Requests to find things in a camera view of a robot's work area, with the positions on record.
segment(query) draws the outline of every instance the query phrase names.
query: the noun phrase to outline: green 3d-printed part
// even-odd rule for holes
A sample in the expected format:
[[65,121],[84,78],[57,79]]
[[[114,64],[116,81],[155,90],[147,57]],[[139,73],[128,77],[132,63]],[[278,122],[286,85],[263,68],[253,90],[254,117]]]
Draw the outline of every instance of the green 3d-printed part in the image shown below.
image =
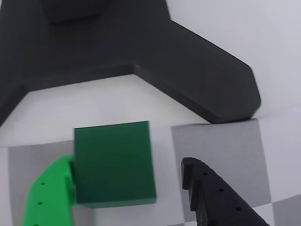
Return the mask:
[[35,181],[27,198],[23,226],[73,225],[72,162],[73,156],[61,157]]
[[76,201],[89,208],[156,202],[147,121],[75,129]]

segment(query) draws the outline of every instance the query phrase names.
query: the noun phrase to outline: bright green object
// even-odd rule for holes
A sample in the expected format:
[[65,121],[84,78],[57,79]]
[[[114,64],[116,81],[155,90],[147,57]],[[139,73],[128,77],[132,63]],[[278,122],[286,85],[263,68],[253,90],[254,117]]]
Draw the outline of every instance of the bright green object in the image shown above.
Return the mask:
[[72,226],[75,205],[72,180],[73,156],[52,163],[32,185],[23,226]]

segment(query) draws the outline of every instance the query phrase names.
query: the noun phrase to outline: black plastic mount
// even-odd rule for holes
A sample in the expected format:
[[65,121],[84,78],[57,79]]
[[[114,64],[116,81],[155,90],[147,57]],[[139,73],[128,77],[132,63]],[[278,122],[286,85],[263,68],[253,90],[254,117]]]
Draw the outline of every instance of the black plastic mount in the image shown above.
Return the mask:
[[3,0],[0,50],[0,125],[30,91],[127,74],[211,123],[261,103],[251,68],[171,21],[165,0]]
[[183,158],[182,188],[189,191],[190,210],[198,226],[268,226],[209,166]]

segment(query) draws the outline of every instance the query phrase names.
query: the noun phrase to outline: dark green cube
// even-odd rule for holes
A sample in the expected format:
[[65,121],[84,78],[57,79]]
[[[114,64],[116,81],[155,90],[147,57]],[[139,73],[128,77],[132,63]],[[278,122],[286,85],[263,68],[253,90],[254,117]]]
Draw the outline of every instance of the dark green cube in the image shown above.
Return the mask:
[[147,121],[74,130],[78,204],[89,208],[156,202]]

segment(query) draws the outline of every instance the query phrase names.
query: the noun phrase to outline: white surface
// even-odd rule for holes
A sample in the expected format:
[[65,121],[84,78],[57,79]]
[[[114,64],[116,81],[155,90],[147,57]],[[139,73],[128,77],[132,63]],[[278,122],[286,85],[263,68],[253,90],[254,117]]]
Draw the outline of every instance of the white surface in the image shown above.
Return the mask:
[[99,226],[167,226],[184,222],[172,134],[169,127],[150,128],[157,203],[96,209]]
[[167,0],[172,20],[247,63],[256,115],[301,106],[301,1]]
[[135,75],[27,94],[0,128],[0,147],[73,139],[73,128],[150,121],[154,126],[206,123]]
[[186,222],[184,226],[198,226],[196,221]]
[[274,221],[274,212],[273,212],[273,205],[272,203],[263,205],[263,206],[258,206],[253,208],[255,212],[261,216],[262,219],[265,220],[269,224],[269,226],[274,226],[275,221]]
[[0,225],[11,226],[7,148],[0,148],[0,172]]
[[301,194],[301,109],[259,119],[272,202]]

